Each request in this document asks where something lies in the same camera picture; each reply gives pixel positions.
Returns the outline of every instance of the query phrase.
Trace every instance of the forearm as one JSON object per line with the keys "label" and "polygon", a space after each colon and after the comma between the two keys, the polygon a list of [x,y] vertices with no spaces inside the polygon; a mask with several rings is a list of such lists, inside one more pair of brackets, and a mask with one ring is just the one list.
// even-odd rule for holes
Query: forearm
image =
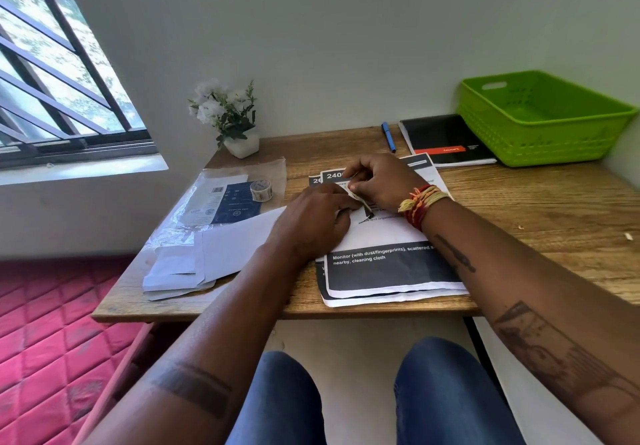
{"label": "forearm", "polygon": [[450,199],[429,209],[422,228],[551,392],[606,443],[637,437],[637,309]]}
{"label": "forearm", "polygon": [[86,443],[223,444],[303,263],[260,247]]}

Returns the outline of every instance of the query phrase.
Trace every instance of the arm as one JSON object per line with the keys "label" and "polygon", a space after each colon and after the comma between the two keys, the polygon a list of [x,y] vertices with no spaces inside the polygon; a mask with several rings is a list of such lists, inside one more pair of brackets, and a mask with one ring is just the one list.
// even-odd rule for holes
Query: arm
{"label": "arm", "polygon": [[85,444],[224,444],[298,273],[340,242],[349,229],[342,209],[359,205],[335,184],[302,192],[228,288]]}
{"label": "arm", "polygon": [[[391,155],[365,155],[349,188],[397,210],[424,181]],[[451,199],[422,231],[458,271],[502,342],[607,444],[640,436],[640,312]]]}

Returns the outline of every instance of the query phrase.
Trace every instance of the wood grain surface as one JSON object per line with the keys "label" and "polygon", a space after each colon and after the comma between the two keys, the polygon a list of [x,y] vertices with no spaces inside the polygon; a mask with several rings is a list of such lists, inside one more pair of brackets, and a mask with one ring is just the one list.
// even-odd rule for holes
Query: wood grain surface
{"label": "wood grain surface", "polygon": [[[409,155],[392,126],[397,155]],[[308,186],[308,176],[340,168],[359,153],[388,151],[379,127],[260,140],[260,152],[238,160],[226,150],[209,168],[254,165],[286,158],[285,201]],[[512,169],[496,165],[441,169],[452,196],[548,258],[640,305],[640,194],[597,162]],[[635,241],[628,241],[625,232]],[[143,250],[93,312],[101,322],[192,320],[211,303],[224,279],[209,291],[162,302],[142,294],[142,278],[155,259]],[[316,271],[301,273],[282,318],[398,316],[420,312],[478,315],[468,296],[449,296],[331,309],[322,301]]]}

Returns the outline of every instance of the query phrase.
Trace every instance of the white flower pot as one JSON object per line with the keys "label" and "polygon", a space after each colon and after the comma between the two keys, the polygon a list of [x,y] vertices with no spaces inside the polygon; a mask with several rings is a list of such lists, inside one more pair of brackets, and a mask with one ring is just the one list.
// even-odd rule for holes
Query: white flower pot
{"label": "white flower pot", "polygon": [[256,126],[244,132],[244,135],[246,140],[225,138],[223,142],[234,157],[246,158],[260,149],[260,135]]}

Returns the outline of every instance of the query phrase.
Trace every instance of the basket handle hole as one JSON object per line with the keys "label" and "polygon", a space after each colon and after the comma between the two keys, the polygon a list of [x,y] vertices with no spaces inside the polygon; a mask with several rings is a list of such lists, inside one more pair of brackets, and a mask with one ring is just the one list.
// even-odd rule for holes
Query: basket handle hole
{"label": "basket handle hole", "polygon": [[482,88],[484,89],[484,91],[486,91],[487,89],[501,89],[502,87],[507,87],[506,81],[489,82],[488,84],[485,84]]}

